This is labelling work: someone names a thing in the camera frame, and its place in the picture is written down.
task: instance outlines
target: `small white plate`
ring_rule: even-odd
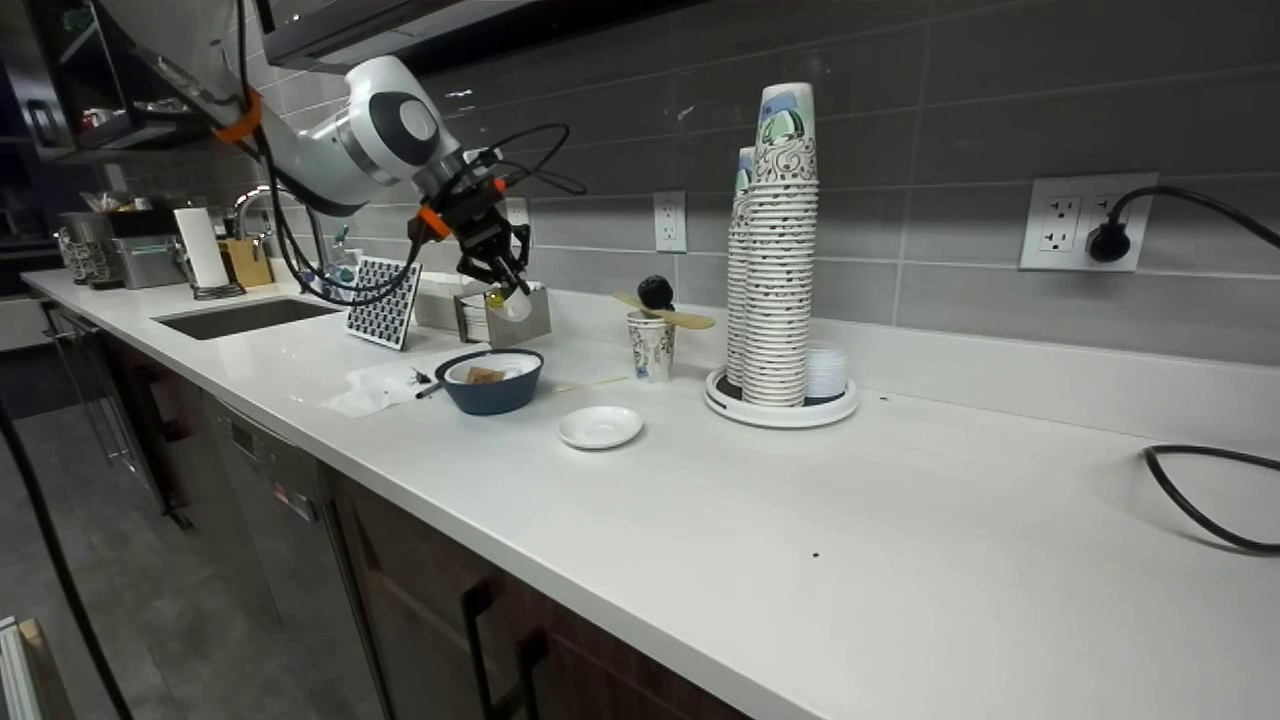
[[[645,418],[634,408],[615,408],[615,405],[579,408],[560,425],[560,439],[585,451],[634,442],[641,431],[645,431]]]

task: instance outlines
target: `floor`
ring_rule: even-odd
[[[213,549],[157,511],[128,472],[110,466],[56,355],[0,355],[0,399],[49,492],[65,553],[110,658],[139,720],[350,720],[334,689],[300,681],[295,629],[252,620],[228,591]],[[113,707],[52,579],[35,521],[0,447],[0,614],[35,614],[52,641],[79,720]]]

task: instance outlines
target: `bowl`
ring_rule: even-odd
[[[471,350],[441,363],[436,381],[445,384],[445,390],[459,413],[503,417],[532,399],[541,372],[544,372],[541,350],[493,349],[493,350]]]

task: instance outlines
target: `wall outlet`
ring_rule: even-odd
[[[1049,175],[1034,184],[1030,235],[1022,267],[1055,267],[1055,271],[1138,271],[1154,200],[1142,195],[1124,204],[1119,222],[1129,226],[1129,254],[1116,262],[1095,262],[1088,254],[1088,231],[1099,226],[1112,204],[1147,187],[1157,175]]]
[[[658,192],[651,195],[651,244],[658,252],[686,254],[686,192]]]

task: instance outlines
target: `robotic arm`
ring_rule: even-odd
[[[99,0],[99,9],[159,78],[228,145],[268,161],[308,207],[351,214],[380,187],[416,184],[423,200],[410,219],[411,244],[455,235],[466,275],[497,283],[499,297],[527,291],[527,226],[499,212],[497,157],[469,157],[398,56],[358,64],[345,77],[350,110],[321,131],[295,131],[247,83],[268,70],[260,50],[240,49],[257,34],[247,0]]]

